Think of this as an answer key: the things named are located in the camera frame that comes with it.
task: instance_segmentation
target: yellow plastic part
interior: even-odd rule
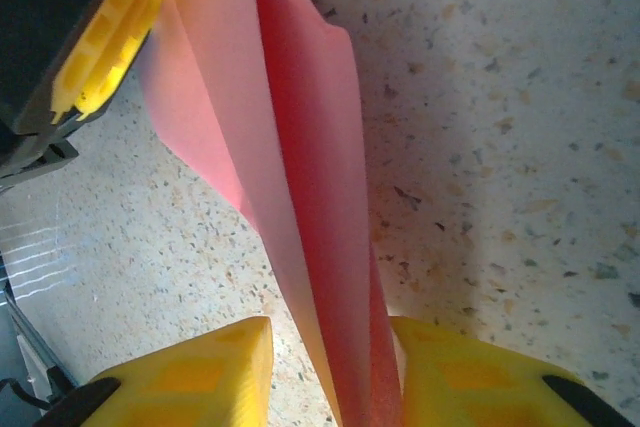
[[[104,0],[53,82],[52,123],[75,106],[84,120],[113,95],[162,0]]]
[[[265,427],[273,345],[252,317],[109,369],[122,382],[83,427]]]
[[[405,427],[590,427],[542,380],[554,365],[406,317],[391,320],[407,354]]]

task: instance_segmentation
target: terrazzo floor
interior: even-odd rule
[[[640,0],[314,1],[352,34],[390,311],[557,363],[640,423]],[[266,314],[270,425],[333,425],[259,237],[158,141],[135,71],[71,141],[0,197],[0,249],[78,380]]]

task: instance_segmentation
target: black object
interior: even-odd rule
[[[51,123],[53,81],[102,1],[0,0],[0,193],[77,157],[80,113]]]
[[[34,407],[38,407],[42,410],[49,410],[51,408],[51,404],[46,400],[38,399],[37,397],[34,397],[33,395],[27,393],[20,385],[20,382],[18,382],[16,379],[1,379],[0,391],[2,391],[2,389],[4,389],[7,385],[11,387],[13,393],[16,394],[20,398],[20,400],[26,402],[27,404],[33,405]]]
[[[557,375],[545,375],[542,380],[593,427],[634,427],[584,385]]]
[[[80,427],[118,387],[120,381],[113,377],[78,387],[33,424],[33,427]]]
[[[51,387],[51,395],[47,398],[47,402],[51,405],[60,402],[75,388],[58,365],[47,369],[47,379],[49,379],[49,386]]]
[[[58,170],[78,156],[78,151],[66,140],[48,145],[42,155],[17,172],[13,165],[0,167],[0,194],[33,177]]]
[[[102,0],[0,0],[0,120],[49,129],[52,81]]]

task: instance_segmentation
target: speckled floor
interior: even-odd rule
[[[640,423],[640,0],[314,1],[353,36],[390,310],[549,359]],[[331,425],[259,238],[141,105],[132,75],[78,160],[0,198],[19,304],[81,381],[268,314],[270,425]]]

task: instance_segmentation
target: yellow bracket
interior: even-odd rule
[[[113,95],[162,0],[104,0],[53,82],[52,123],[74,106],[84,120]]]

